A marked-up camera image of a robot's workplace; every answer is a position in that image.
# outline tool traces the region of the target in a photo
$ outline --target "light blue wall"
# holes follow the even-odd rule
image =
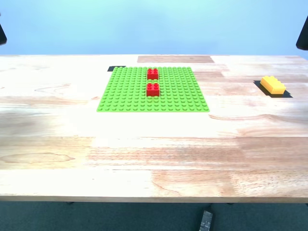
[[[308,0],[3,0],[1,54],[288,54]]]

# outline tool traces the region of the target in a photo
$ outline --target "black object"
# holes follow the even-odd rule
[[[0,45],[5,44],[6,41],[7,41],[7,38],[0,24]]]
[[[254,84],[265,94],[265,95],[268,95],[270,96],[271,98],[293,98],[291,96],[291,94],[285,90],[283,95],[277,95],[277,94],[270,94],[268,90],[265,89],[265,87],[263,87],[261,85],[261,81],[254,81]]]
[[[115,67],[126,67],[126,66],[110,66],[108,68],[108,71],[113,71]]]
[[[308,17],[306,19],[302,32],[300,32],[296,47],[301,50],[308,51]]]
[[[199,231],[212,231],[214,227],[213,220],[214,220],[214,213],[211,210],[211,207],[209,207],[203,212]]]

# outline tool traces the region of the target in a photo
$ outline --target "wooden board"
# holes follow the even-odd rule
[[[97,113],[112,65],[190,66],[210,113]],[[307,136],[298,56],[0,56],[0,200],[308,203]]]

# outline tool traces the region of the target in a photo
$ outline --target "green baseplate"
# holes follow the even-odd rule
[[[158,69],[158,80],[147,70]],[[160,96],[146,96],[147,83],[159,83]],[[97,112],[209,112],[190,67],[115,67]]]

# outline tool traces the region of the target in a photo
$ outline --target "gray carpet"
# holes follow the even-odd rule
[[[0,202],[0,231],[198,231],[209,204]],[[308,231],[305,204],[213,204],[214,231]]]

